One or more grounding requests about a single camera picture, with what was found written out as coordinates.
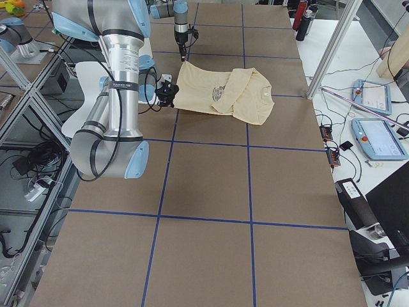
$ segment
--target blue cable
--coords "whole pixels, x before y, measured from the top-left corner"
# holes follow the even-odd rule
[[[408,275],[409,272],[405,272],[404,274],[401,275],[401,277],[399,277],[399,279],[397,280],[397,282],[394,285],[394,288],[392,290],[392,293],[390,294],[390,298],[388,301],[388,305],[386,307],[390,307],[390,302],[392,302],[392,298],[394,297],[395,291],[397,289],[397,284],[401,281],[402,278],[404,278],[406,275]]]

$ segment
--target person's hand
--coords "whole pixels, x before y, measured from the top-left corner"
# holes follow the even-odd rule
[[[388,56],[390,48],[392,47],[386,47],[378,51],[378,54],[380,55],[381,59],[384,59]],[[407,61],[405,65],[403,65],[402,69],[409,69],[409,61]]]

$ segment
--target bottle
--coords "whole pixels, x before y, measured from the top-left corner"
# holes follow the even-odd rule
[[[312,15],[313,15],[313,11],[311,10],[305,11],[304,16],[302,17],[300,26],[298,27],[297,36],[295,37],[296,40],[300,42],[304,40]]]
[[[309,30],[311,30],[311,26],[313,25],[315,16],[317,15],[317,12],[318,12],[318,5],[317,4],[310,5],[308,9],[313,11],[313,14],[311,15],[311,21],[309,22],[307,33],[305,35],[308,35]]]
[[[307,9],[308,1],[307,0],[301,0],[300,3],[298,4],[297,12],[295,14],[294,18],[294,23],[293,23],[293,30],[297,31],[298,27],[300,26],[302,16]]]

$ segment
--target device screen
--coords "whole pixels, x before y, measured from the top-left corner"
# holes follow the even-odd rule
[[[385,122],[362,120],[360,124],[376,155],[403,155],[388,127],[385,126]]]
[[[362,88],[362,104],[364,106],[386,110],[386,86],[364,82]]]

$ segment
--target gray floor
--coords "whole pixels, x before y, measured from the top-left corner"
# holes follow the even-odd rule
[[[333,1],[321,0],[318,2],[320,4],[320,9],[316,16],[317,19],[339,19],[344,10],[342,7],[344,4],[342,3],[340,4],[341,7],[339,12],[336,12],[335,8],[332,6]],[[391,34],[392,28],[375,10],[376,9],[371,6],[370,3],[363,1],[358,9],[357,17],[375,49],[378,50],[389,42],[396,40],[397,35],[395,33]],[[409,100],[409,83],[406,83],[401,87],[401,91],[406,100]]]

